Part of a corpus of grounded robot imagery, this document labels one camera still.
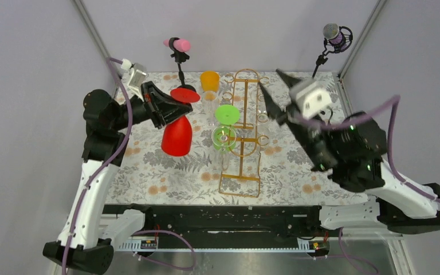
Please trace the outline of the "clear wine glass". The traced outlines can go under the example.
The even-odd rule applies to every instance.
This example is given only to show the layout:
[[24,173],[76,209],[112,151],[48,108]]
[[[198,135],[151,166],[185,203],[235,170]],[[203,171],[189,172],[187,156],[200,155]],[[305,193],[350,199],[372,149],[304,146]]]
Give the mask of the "clear wine glass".
[[261,148],[266,148],[274,143],[274,132],[271,129],[273,121],[265,111],[257,112],[253,118],[256,127],[257,143]]
[[219,125],[212,131],[211,139],[216,150],[216,160],[221,171],[228,169],[230,163],[231,150],[236,146],[237,134],[233,127],[229,125]]
[[204,91],[202,94],[203,110],[206,114],[206,122],[209,126],[215,126],[217,120],[215,118],[215,111],[219,107],[219,98],[214,91]]
[[257,85],[257,87],[254,89],[254,92],[251,93],[250,97],[253,103],[253,110],[256,111],[257,113],[267,114],[264,98],[259,85]]

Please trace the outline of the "green plastic wine glass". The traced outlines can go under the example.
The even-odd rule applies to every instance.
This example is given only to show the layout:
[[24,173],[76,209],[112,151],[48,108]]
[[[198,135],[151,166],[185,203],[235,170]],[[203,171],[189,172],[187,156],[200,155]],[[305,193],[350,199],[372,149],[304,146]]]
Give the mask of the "green plastic wine glass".
[[213,146],[218,152],[226,154],[236,145],[234,125],[239,121],[240,111],[233,105],[221,105],[215,111],[215,118],[219,126],[211,134]]

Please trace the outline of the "red plastic wine glass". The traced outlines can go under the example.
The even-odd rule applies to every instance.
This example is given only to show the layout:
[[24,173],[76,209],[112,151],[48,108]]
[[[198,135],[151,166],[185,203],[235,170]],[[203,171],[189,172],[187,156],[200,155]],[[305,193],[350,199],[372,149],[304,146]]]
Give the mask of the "red plastic wine glass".
[[[201,99],[193,87],[175,88],[170,92],[173,99],[181,103],[196,103]],[[185,115],[166,126],[163,132],[161,149],[164,153],[174,157],[185,156],[190,152],[193,140],[193,129]]]

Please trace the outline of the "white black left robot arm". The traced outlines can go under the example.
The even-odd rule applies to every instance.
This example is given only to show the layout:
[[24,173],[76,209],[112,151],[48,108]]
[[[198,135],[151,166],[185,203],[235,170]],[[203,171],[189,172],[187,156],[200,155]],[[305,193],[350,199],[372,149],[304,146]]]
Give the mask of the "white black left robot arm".
[[156,128],[171,126],[186,117],[198,95],[177,88],[170,94],[148,81],[139,94],[120,104],[111,95],[95,89],[83,100],[87,137],[82,152],[78,190],[67,221],[55,241],[44,245],[43,255],[61,268],[62,274],[78,270],[104,274],[115,250],[133,235],[159,234],[153,210],[131,205],[105,231],[99,223],[105,199],[125,155],[132,127],[144,121]]

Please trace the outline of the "yellow plastic wine glass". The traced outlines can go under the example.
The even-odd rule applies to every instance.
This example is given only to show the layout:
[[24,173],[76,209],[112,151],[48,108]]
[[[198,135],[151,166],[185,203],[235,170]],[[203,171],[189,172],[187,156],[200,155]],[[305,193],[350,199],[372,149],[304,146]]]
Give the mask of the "yellow plastic wine glass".
[[215,71],[205,71],[200,75],[201,87],[204,91],[219,91],[220,76]]

